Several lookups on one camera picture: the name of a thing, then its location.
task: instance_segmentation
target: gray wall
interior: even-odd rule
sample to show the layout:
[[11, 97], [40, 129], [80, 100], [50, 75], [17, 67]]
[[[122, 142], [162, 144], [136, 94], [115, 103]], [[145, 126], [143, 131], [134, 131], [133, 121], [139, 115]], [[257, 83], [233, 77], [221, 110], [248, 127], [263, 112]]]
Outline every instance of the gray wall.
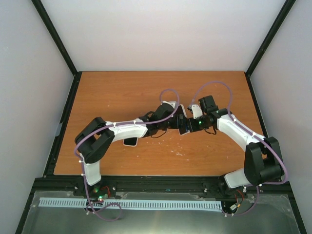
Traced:
[[246, 70], [285, 0], [43, 0], [80, 71]]
[[72, 75], [30, 0], [0, 4], [0, 232], [14, 233]]
[[269, 135], [280, 142], [290, 183], [312, 233], [312, 1], [297, 1], [252, 75]]

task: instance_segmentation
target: brown wood surface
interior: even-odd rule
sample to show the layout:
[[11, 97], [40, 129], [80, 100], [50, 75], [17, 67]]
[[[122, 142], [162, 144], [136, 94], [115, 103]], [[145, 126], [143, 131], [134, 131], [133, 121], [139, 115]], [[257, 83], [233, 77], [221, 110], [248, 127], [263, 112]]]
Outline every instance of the brown wood surface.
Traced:
[[[211, 80], [232, 88], [231, 111], [261, 134], [243, 72], [83, 72], [54, 174], [81, 173], [73, 154], [74, 139], [95, 117], [106, 121], [135, 119], [156, 110], [159, 93], [166, 88], [176, 89], [181, 104], [187, 107], [197, 89]], [[227, 107], [229, 92], [221, 84], [206, 86], [197, 99], [207, 95], [213, 95], [219, 108]], [[171, 92], [163, 98], [176, 100]], [[217, 176], [243, 164], [244, 152], [221, 132], [216, 136], [204, 131], [180, 136], [178, 130], [168, 130], [157, 139], [140, 138], [136, 147], [114, 142], [101, 160], [100, 170], [102, 175]]]

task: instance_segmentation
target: robotic arm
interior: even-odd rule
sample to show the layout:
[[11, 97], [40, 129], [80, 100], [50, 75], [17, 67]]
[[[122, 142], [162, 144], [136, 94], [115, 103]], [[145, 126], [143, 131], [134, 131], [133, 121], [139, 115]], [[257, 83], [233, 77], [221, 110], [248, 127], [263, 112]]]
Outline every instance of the robotic arm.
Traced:
[[[212, 96], [203, 97], [199, 100], [200, 106], [193, 104], [188, 110], [193, 113], [192, 118], [187, 118], [183, 105], [179, 105], [177, 111], [172, 115], [176, 102], [165, 102], [157, 108], [155, 112], [148, 112], [146, 115], [133, 121], [127, 122], [105, 122], [102, 118], [95, 118], [75, 139], [79, 144], [86, 136], [95, 130], [110, 125], [103, 131], [98, 132], [99, 137], [94, 136], [85, 140], [78, 151], [84, 158], [83, 164], [87, 183], [94, 185], [100, 181], [99, 161], [105, 155], [111, 143], [117, 140], [124, 140], [124, 144], [130, 139], [136, 140], [141, 137], [150, 137], [159, 130], [179, 129], [181, 135], [207, 130], [212, 128], [214, 134], [219, 130], [234, 140], [245, 152], [244, 168], [229, 172], [220, 177], [220, 193], [226, 195], [232, 189], [245, 185], [259, 185], [283, 176], [284, 172], [272, 153], [267, 150], [254, 135], [249, 135], [228, 115], [227, 109], [219, 110]], [[144, 124], [146, 122], [162, 120], [172, 115], [163, 122]], [[232, 118], [250, 130], [241, 122]], [[256, 135], [264, 140], [281, 158], [281, 151], [278, 141], [274, 137], [265, 138], [262, 135]]]

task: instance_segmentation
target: gray floor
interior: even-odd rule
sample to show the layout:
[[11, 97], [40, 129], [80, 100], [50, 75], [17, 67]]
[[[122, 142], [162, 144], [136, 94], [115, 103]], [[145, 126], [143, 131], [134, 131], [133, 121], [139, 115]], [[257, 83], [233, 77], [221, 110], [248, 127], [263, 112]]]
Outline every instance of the gray floor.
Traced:
[[[41, 195], [34, 199], [25, 234], [299, 234], [290, 203], [283, 195], [263, 195], [253, 211], [238, 217], [225, 218], [221, 213], [203, 211], [125, 210], [116, 222], [102, 221], [78, 208], [37, 207]], [[240, 210], [249, 206], [246, 200]], [[113, 218], [118, 210], [101, 214]]]

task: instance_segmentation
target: wooden table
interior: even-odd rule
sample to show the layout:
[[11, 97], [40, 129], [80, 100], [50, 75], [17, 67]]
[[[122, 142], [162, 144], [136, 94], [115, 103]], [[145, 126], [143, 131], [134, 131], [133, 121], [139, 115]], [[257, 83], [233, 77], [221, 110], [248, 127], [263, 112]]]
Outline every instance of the wooden table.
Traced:
[[[95, 117], [107, 121], [135, 119], [156, 110], [159, 93], [166, 88], [176, 89], [180, 103], [187, 107], [197, 89], [211, 80], [232, 88], [231, 111], [262, 134], [243, 72], [83, 72], [54, 174], [81, 173], [73, 155], [74, 139]], [[206, 86], [197, 99], [207, 95], [213, 95], [220, 109], [227, 107], [229, 92], [221, 84]], [[171, 92], [163, 98], [176, 100]], [[126, 147], [122, 141], [113, 143], [101, 160], [100, 170], [102, 175], [218, 176], [243, 164], [244, 152], [221, 132], [215, 136], [204, 131], [180, 136], [178, 130], [168, 130], [160, 138], [140, 138], [136, 147]]]

